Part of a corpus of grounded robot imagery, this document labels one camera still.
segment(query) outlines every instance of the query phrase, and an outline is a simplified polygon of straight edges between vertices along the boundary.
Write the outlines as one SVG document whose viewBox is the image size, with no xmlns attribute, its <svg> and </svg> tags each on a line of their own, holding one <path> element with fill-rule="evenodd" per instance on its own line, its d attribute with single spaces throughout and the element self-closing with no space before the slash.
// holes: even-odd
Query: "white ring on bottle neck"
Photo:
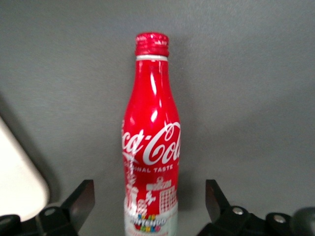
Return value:
<svg viewBox="0 0 315 236">
<path fill-rule="evenodd" d="M 136 60 L 164 60 L 167 61 L 167 57 L 160 55 L 138 55 Z"/>
</svg>

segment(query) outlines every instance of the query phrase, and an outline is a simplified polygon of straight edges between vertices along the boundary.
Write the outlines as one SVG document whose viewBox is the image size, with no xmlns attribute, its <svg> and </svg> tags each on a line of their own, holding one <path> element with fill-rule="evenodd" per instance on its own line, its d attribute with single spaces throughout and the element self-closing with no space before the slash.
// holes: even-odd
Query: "bottle neck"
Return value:
<svg viewBox="0 0 315 236">
<path fill-rule="evenodd" d="M 137 56 L 133 92 L 147 98 L 171 95 L 167 57 L 158 55 Z"/>
</svg>

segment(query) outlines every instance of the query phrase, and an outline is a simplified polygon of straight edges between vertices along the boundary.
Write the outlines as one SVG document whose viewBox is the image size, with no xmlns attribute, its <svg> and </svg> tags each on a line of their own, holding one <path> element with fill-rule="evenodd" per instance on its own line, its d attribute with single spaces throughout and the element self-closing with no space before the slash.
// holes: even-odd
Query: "red aluminum bottle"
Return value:
<svg viewBox="0 0 315 236">
<path fill-rule="evenodd" d="M 181 127 L 168 79 L 168 37 L 136 37 L 136 73 L 122 125 L 126 236 L 174 236 Z"/>
</svg>

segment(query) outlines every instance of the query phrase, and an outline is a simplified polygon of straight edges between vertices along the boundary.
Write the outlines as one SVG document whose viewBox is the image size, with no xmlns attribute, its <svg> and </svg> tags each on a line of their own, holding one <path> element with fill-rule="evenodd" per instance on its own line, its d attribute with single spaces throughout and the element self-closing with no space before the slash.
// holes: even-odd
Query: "black clamp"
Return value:
<svg viewBox="0 0 315 236">
<path fill-rule="evenodd" d="M 212 223 L 198 236 L 315 236 L 315 207 L 293 217 L 269 213 L 260 219 L 240 206 L 231 206 L 215 180 L 206 180 L 206 207 Z"/>
<path fill-rule="evenodd" d="M 47 207 L 28 221 L 0 216 L 0 236 L 78 236 L 94 204 L 93 180 L 85 180 L 60 207 Z"/>
</svg>

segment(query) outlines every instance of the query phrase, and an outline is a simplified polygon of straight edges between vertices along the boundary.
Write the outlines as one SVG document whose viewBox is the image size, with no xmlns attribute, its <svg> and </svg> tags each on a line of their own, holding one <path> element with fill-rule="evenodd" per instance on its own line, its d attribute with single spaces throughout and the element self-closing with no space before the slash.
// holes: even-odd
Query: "coca-cola bottle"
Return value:
<svg viewBox="0 0 315 236">
<path fill-rule="evenodd" d="M 122 125 L 126 236 L 174 236 L 181 127 L 168 79 L 168 37 L 136 37 L 134 87 Z"/>
</svg>

